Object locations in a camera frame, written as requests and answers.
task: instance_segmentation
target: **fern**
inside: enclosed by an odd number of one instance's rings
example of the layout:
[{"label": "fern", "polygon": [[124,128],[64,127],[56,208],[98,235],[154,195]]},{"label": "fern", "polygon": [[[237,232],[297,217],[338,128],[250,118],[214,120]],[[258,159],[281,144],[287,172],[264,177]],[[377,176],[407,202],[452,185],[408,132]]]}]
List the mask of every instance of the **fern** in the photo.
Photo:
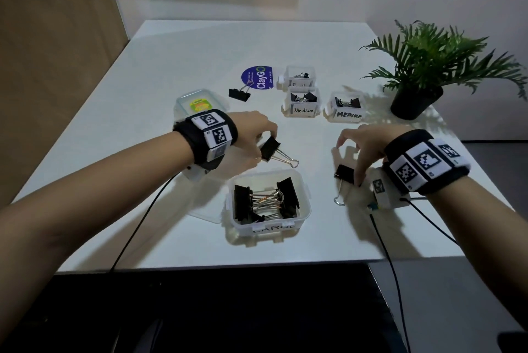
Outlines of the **fern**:
[{"label": "fern", "polygon": [[508,79],[518,86],[518,96],[527,101],[524,85],[528,76],[523,75],[524,67],[513,55],[504,53],[493,60],[493,50],[479,60],[477,55],[486,48],[487,37],[469,39],[457,28],[438,29],[434,23],[415,21],[402,26],[395,22],[400,30],[396,39],[384,35],[361,47],[385,51],[396,62],[394,73],[379,67],[365,78],[388,79],[384,89],[405,87],[432,93],[452,83],[471,87],[474,93],[485,78]]}]

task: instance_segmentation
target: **hand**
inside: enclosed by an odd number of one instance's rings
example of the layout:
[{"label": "hand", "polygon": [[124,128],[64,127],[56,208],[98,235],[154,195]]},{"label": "hand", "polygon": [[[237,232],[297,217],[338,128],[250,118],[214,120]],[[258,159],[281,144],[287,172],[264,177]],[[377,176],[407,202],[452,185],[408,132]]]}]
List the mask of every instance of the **hand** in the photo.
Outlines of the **hand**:
[{"label": "hand", "polygon": [[257,140],[263,132],[270,131],[271,136],[277,137],[277,124],[268,120],[268,117],[259,111],[228,113],[228,116],[238,130],[238,139],[234,146],[248,151],[255,158],[261,157]]},{"label": "hand", "polygon": [[360,150],[354,169],[354,184],[360,185],[366,170],[377,160],[385,158],[387,144],[412,129],[408,125],[360,125],[357,129],[343,129],[336,147],[341,147],[350,139]]}]

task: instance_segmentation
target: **white table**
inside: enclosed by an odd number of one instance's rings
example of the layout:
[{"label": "white table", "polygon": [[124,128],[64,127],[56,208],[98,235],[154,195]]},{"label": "white table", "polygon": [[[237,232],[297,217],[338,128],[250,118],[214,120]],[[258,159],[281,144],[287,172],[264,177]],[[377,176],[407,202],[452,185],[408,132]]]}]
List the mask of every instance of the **white table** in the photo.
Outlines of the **white table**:
[{"label": "white table", "polygon": [[[227,99],[228,89],[241,87],[241,73],[255,65],[274,67],[274,77],[287,64],[312,64],[322,101],[347,85],[366,93],[367,123],[397,122],[389,111],[392,96],[377,79],[360,79],[381,65],[393,68],[383,53],[358,51],[374,38],[365,23],[147,21],[117,58],[95,91],[38,166],[17,198],[121,149],[171,129],[177,97],[208,88],[229,101],[231,110],[259,110],[279,124],[281,148],[300,160],[311,194],[312,214],[295,236],[246,243],[221,226],[187,214],[185,202],[196,193],[182,175],[168,186],[123,255],[118,268],[169,268],[320,261],[373,261],[384,258],[376,236],[358,204],[369,196],[352,191],[348,207],[333,203],[332,151],[346,125],[324,116],[286,118],[286,94],[276,88],[251,90],[246,102]],[[505,201],[458,138],[430,108],[417,126],[442,137],[472,162],[471,176]],[[340,154],[352,159],[347,145]],[[261,162],[254,171],[289,168]],[[214,194],[200,190],[207,200]],[[135,225],[152,201],[103,230],[77,250],[61,272],[109,269]],[[216,195],[221,210],[223,195]],[[436,224],[445,224],[426,201],[419,207]],[[459,256],[461,250],[427,223],[412,207],[374,213],[394,258]]]}]

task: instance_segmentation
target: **potted plant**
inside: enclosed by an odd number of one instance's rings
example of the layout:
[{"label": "potted plant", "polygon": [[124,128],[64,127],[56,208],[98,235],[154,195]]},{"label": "potted plant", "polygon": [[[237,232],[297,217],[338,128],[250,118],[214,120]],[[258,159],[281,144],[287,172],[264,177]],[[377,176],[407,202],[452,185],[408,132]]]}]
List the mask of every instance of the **potted plant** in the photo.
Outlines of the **potted plant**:
[{"label": "potted plant", "polygon": [[421,21],[409,26],[396,21],[396,25],[400,34],[395,40],[390,34],[384,35],[361,47],[385,51],[396,62],[394,73],[379,67],[364,76],[389,79],[383,89],[397,89],[391,105],[395,116],[416,119],[444,94],[443,86],[464,84],[474,93],[485,78],[511,80],[519,87],[518,96],[526,100],[524,85],[528,76],[521,73],[523,67],[513,56],[504,53],[492,61],[493,50],[479,60],[477,55],[485,49],[487,37],[473,40],[451,26],[449,30],[438,30],[434,23]]}]

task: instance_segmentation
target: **blue circular sticker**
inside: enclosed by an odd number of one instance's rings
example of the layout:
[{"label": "blue circular sticker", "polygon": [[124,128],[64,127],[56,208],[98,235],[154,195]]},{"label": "blue circular sticker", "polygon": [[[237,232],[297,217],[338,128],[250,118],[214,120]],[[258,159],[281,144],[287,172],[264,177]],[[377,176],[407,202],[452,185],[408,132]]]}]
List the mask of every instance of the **blue circular sticker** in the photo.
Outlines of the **blue circular sticker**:
[{"label": "blue circular sticker", "polygon": [[273,69],[260,65],[251,67],[242,72],[242,82],[252,89],[273,89]]}]

